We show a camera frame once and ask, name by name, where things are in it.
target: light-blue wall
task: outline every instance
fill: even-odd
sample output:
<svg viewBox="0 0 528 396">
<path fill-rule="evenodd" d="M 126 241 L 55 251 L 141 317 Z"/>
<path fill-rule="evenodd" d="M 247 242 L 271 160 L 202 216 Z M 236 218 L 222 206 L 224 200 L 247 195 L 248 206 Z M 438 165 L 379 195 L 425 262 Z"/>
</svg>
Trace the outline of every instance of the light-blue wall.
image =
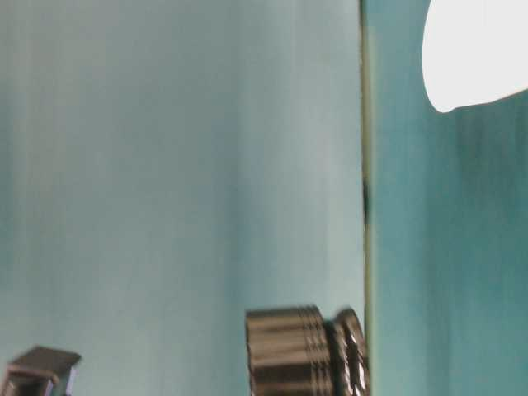
<svg viewBox="0 0 528 396">
<path fill-rule="evenodd" d="M 364 8 L 373 393 L 526 394 L 528 93 L 437 113 L 428 6 Z"/>
<path fill-rule="evenodd" d="M 241 6 L 239 320 L 284 304 L 326 316 L 351 304 L 363 318 L 358 11 L 349 0 Z"/>
<path fill-rule="evenodd" d="M 0 2 L 0 360 L 246 394 L 243 311 L 362 314 L 355 2 Z"/>
<path fill-rule="evenodd" d="M 0 3 L 0 360 L 76 394 L 229 394 L 234 2 Z"/>
</svg>

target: chrome cylinder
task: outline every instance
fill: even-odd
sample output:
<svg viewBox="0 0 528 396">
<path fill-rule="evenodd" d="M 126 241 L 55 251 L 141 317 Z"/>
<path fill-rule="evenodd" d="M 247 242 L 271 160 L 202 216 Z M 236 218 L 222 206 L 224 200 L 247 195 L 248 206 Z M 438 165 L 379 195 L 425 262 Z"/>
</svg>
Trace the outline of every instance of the chrome cylinder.
<svg viewBox="0 0 528 396">
<path fill-rule="evenodd" d="M 246 316 L 252 396 L 368 396 L 368 358 L 352 309 L 324 322 L 317 307 Z"/>
</svg>

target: bright light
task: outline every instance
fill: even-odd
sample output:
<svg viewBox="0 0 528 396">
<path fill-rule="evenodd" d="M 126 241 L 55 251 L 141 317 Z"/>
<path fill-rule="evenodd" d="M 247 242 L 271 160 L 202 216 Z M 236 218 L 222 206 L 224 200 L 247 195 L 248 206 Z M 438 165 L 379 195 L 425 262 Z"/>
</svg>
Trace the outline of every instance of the bright light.
<svg viewBox="0 0 528 396">
<path fill-rule="evenodd" d="M 431 0 L 422 66 L 441 112 L 528 89 L 528 0 Z"/>
</svg>

